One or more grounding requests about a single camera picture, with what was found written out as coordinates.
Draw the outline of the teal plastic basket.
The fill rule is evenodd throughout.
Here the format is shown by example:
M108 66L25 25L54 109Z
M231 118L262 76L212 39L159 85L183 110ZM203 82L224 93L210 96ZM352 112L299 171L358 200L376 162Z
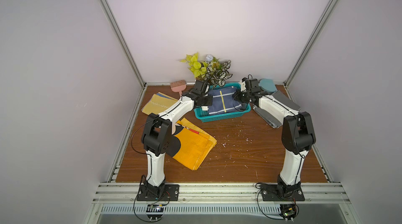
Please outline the teal plastic basket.
M230 86L236 86L237 89L241 88L241 85L238 82L235 83L227 83L225 86L223 87L213 87L210 86L210 90L213 89L219 89L219 88L225 88L225 87L230 87ZM213 116L209 116L208 113L206 112L202 112L201 107L194 109L195 112L195 116L196 118L200 119L203 123L205 122L212 122L212 121L217 121L217 120L223 120L223 119L230 119L230 118L236 118L236 117L241 117L243 116L245 113L248 113L251 111L251 106L249 104L244 103L244 105L246 106L245 110L242 112L232 112L232 113L226 113L226 114L220 114L220 115L213 115Z

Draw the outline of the navy striped pillowcase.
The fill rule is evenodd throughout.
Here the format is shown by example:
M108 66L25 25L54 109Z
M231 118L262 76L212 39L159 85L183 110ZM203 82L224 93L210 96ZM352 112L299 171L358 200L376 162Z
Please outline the navy striped pillowcase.
M208 94L212 96L212 105L202 106L202 112L206 112L209 116L213 116L244 111L246 106L234 99L237 90L236 86L211 90Z

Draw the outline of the plain grey pillowcase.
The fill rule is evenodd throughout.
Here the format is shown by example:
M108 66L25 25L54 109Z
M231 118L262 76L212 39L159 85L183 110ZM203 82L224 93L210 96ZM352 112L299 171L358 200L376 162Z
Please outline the plain grey pillowcase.
M272 128L279 128L283 125L285 117L297 115L301 107L277 90L259 98L253 109Z

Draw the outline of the pale yellow pillowcase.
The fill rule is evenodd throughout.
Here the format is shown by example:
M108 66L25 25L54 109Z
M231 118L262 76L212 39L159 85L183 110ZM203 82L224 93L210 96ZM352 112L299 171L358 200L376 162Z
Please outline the pale yellow pillowcase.
M173 97L158 92L152 96L150 101L143 107L141 111L146 115L151 113L159 114L169 109L177 101L178 100Z

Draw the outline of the orange yellow cartoon pillowcase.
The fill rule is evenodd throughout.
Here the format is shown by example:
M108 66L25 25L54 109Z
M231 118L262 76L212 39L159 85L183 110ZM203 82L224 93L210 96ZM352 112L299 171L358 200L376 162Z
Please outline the orange yellow cartoon pillowcase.
M166 154L190 170L197 170L209 152L215 147L217 140L183 118L175 125Z

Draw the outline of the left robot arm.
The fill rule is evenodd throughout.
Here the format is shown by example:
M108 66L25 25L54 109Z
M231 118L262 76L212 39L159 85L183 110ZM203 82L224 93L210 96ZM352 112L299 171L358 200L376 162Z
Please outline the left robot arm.
M176 123L186 113L200 106L212 105L206 81L197 80L171 107L159 114L148 115L141 136L147 155L148 171L143 183L146 193L161 198L165 191L165 153L175 133Z

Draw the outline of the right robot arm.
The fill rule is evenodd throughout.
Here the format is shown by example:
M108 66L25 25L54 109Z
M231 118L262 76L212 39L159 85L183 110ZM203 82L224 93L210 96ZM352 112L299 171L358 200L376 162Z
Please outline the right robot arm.
M234 100L243 104L252 103L267 114L272 127L282 127L281 140L286 151L275 194L281 199L290 198L295 193L301 195L301 171L316 142L311 115L301 112L300 106L281 91L265 91L257 79L243 78L240 84Z

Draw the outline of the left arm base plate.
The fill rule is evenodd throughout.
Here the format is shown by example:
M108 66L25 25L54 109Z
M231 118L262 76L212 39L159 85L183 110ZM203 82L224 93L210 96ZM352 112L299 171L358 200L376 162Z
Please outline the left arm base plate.
M159 187L151 184L140 185L138 201L178 201L180 186L178 184L161 184Z

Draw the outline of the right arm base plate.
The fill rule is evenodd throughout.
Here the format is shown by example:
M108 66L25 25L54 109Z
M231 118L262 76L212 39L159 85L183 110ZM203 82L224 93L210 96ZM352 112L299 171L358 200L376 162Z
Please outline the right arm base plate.
M258 183L255 187L261 190L265 202L303 202L305 197L301 183L295 185Z

